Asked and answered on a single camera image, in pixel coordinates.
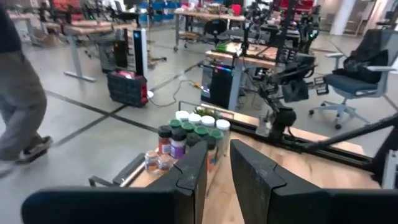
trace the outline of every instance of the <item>white jar lid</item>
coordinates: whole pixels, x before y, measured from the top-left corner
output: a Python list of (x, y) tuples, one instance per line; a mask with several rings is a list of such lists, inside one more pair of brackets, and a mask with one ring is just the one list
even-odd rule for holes
[(201, 117), (201, 123), (205, 126), (214, 126), (214, 122), (216, 121), (216, 119), (214, 119), (214, 117), (212, 116), (203, 116)]
[(175, 112), (175, 119), (179, 119), (180, 121), (187, 121), (188, 117), (189, 117), (189, 113), (186, 111)]
[(189, 120), (189, 122), (197, 124), (197, 123), (200, 123), (201, 116), (199, 114), (192, 113), (189, 115), (188, 120)]
[(216, 121), (216, 127), (220, 130), (228, 131), (229, 127), (231, 127), (231, 124), (227, 120), (219, 119)]

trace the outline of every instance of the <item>gray pants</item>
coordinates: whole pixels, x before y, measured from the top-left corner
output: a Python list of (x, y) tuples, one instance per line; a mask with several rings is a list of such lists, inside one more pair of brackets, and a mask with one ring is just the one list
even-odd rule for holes
[(0, 113), (6, 131), (0, 136), (0, 161), (14, 161), (41, 137), (47, 99), (32, 65), (22, 52), (0, 54)]

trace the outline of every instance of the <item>person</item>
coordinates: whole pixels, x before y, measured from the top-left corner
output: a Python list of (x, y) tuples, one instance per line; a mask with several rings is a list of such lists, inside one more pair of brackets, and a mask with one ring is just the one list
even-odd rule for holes
[(0, 3), (0, 113), (6, 124), (0, 136), (0, 177), (50, 147), (52, 139), (37, 134), (46, 107), (39, 76), (22, 52), (19, 34)]

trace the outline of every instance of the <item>table leg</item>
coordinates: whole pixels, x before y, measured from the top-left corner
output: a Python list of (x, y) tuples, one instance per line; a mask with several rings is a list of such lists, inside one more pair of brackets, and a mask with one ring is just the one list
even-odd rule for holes
[(29, 35), (30, 42), (32, 43), (32, 45), (39, 45), (39, 43), (37, 42), (37, 40), (35, 38), (32, 22), (30, 21), (30, 19), (26, 20), (26, 27), (27, 27), (27, 33)]
[(180, 40), (180, 15), (175, 14), (175, 46), (174, 52), (178, 51), (178, 42)]
[(77, 51), (77, 46), (75, 42), (75, 38), (72, 35), (67, 35), (67, 39), (69, 42), (70, 50), (72, 51), (72, 60), (73, 60), (73, 65), (75, 66), (76, 72), (64, 72), (65, 75), (68, 75), (70, 77), (75, 77), (81, 80), (85, 80), (88, 82), (95, 82), (95, 78), (83, 76), (83, 73), (81, 72), (81, 65), (80, 65), (80, 60), (79, 60), (79, 53)]
[(236, 66), (232, 71), (232, 86), (229, 94), (228, 110), (235, 111), (239, 98), (239, 89), (241, 86), (242, 67)]

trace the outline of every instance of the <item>standing desk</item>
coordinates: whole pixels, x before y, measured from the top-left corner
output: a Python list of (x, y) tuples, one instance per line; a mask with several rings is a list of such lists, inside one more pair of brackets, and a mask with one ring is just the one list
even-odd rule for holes
[(111, 22), (97, 22), (97, 21), (76, 21), (72, 25), (65, 25), (63, 31), (67, 36), (70, 50), (72, 51), (73, 64), (75, 72), (64, 72), (65, 75), (78, 78), (80, 80), (95, 82), (96, 79), (83, 75), (80, 65), (79, 54), (75, 42), (77, 35), (100, 34), (103, 32), (112, 32), (120, 29), (134, 29), (137, 27), (135, 22), (127, 24), (113, 24)]
[[(234, 113), (233, 119), (257, 125), (258, 119), (239, 113)], [(319, 134), (291, 128), (291, 132), (299, 137), (311, 141), (320, 141), (327, 137)], [(248, 136), (231, 133), (231, 139), (239, 139), (247, 145), (276, 161), (280, 166), (295, 175), (322, 188), (336, 189), (380, 189), (380, 186), (371, 179), (370, 174), (354, 167), (322, 159), (309, 154), (297, 154), (282, 148), (270, 146), (256, 141)], [(361, 146), (349, 142), (336, 145), (340, 149), (364, 154)], [(217, 173), (213, 177), (211, 186), (208, 184), (208, 196), (203, 211), (203, 224), (244, 224), (238, 198), (233, 184), (229, 146), (226, 156), (221, 160)], [(138, 167), (121, 187), (146, 187), (159, 176), (142, 172)]]
[(32, 43), (32, 45), (39, 45), (39, 43), (35, 39), (34, 30), (32, 26), (32, 19), (35, 18), (33, 14), (10, 14), (9, 17), (14, 22), (25, 21), (30, 42)]
[[(240, 48), (241, 48), (240, 43), (228, 43), (226, 44), (227, 54), (213, 52), (209, 50), (206, 52), (206, 57), (213, 60), (221, 61), (225, 64), (232, 64), (233, 56), (231, 54), (237, 52)], [(266, 48), (268, 49), (265, 52), (261, 53), (259, 56), (275, 60), (278, 51), (278, 48), (276, 47), (266, 47), (264, 45), (250, 44), (247, 54), (257, 55), (259, 52), (263, 51)], [(239, 88), (242, 79), (242, 71), (249, 67), (260, 67), (260, 68), (268, 68), (273, 70), (275, 69), (275, 62), (265, 59), (263, 60), (263, 59), (251, 58), (251, 57), (239, 57), (235, 59), (234, 66), (235, 68), (232, 74), (233, 75), (232, 87), (228, 103), (228, 109), (230, 111), (235, 111), (238, 103)]]
[[(244, 21), (243, 16), (232, 16), (232, 15), (227, 15), (227, 14), (216, 15), (216, 14), (210, 14), (210, 13), (205, 13), (205, 12), (195, 12), (195, 11), (175, 10), (174, 16), (175, 16), (175, 46), (174, 46), (175, 52), (178, 50), (178, 44), (180, 42), (180, 35), (184, 34), (184, 33), (180, 33), (180, 16), (198, 17), (198, 18), (202, 18), (202, 19), (206, 19), (206, 20), (226, 19), (228, 21), (236, 21), (236, 22)], [(188, 32), (188, 26), (185, 26), (185, 32)]]

